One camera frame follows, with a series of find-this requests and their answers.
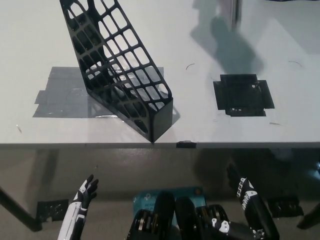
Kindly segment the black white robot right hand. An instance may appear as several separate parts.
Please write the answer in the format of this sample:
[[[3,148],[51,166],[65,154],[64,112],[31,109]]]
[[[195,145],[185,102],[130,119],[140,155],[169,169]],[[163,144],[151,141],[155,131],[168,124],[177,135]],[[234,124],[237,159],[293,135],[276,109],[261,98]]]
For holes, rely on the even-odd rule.
[[[212,217],[207,220],[212,234],[221,240],[278,240],[280,234],[273,218],[250,180],[233,164],[226,171],[248,225]]]

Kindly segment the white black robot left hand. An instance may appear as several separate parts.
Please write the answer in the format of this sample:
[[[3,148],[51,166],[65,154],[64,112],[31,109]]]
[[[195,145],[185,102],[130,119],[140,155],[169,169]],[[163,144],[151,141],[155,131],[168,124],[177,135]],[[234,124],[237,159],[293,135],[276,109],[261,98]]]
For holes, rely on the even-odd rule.
[[[64,216],[58,240],[80,240],[91,201],[97,196],[98,179],[91,174],[79,187]]]

